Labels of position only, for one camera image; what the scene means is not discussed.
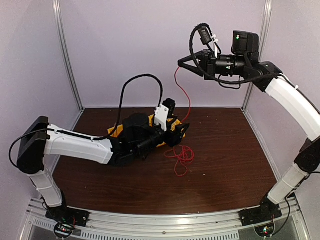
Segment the yellow three-compartment bin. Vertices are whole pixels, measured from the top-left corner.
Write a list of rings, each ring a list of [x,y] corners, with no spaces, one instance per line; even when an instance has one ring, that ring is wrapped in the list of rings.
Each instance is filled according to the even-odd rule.
[[[109,136],[114,139],[118,139],[122,144],[127,147],[132,147],[138,150],[137,145],[142,141],[150,137],[156,129],[161,129],[158,126],[153,126],[153,114],[147,115],[145,113],[134,113],[122,121],[122,124],[114,126],[107,130]],[[176,125],[183,124],[177,116],[172,116],[167,120],[168,130],[172,131],[175,129]],[[162,147],[164,142],[157,146],[157,148]]]

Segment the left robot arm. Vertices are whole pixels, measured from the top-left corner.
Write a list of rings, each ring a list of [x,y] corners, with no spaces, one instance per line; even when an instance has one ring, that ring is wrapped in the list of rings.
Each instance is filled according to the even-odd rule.
[[[15,168],[28,175],[53,215],[67,222],[72,218],[72,211],[66,207],[63,191],[45,166],[45,156],[67,156],[123,166],[144,158],[161,144],[179,145],[189,127],[189,123],[179,123],[176,116],[159,120],[155,116],[134,113],[124,120],[119,135],[113,136],[115,127],[108,135],[97,137],[65,130],[50,124],[48,117],[40,116],[11,144],[8,158]]]

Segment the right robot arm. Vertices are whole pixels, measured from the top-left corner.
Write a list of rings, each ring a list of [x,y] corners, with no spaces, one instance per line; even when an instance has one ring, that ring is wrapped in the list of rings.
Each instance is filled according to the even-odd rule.
[[[279,203],[320,165],[320,112],[313,103],[272,62],[259,61],[259,36],[246,31],[233,31],[230,55],[223,55],[217,38],[206,24],[190,34],[190,55],[178,60],[178,66],[224,85],[253,83],[261,92],[277,101],[300,125],[306,141],[292,166],[263,197],[256,210],[259,220],[268,220]]]

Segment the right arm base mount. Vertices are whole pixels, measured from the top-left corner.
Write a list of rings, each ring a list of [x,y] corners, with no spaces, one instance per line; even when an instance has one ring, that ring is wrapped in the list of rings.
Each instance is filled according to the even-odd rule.
[[[242,226],[253,226],[255,233],[262,238],[272,236],[276,229],[275,219],[282,217],[278,208],[269,210],[262,206],[243,209],[238,214]]]

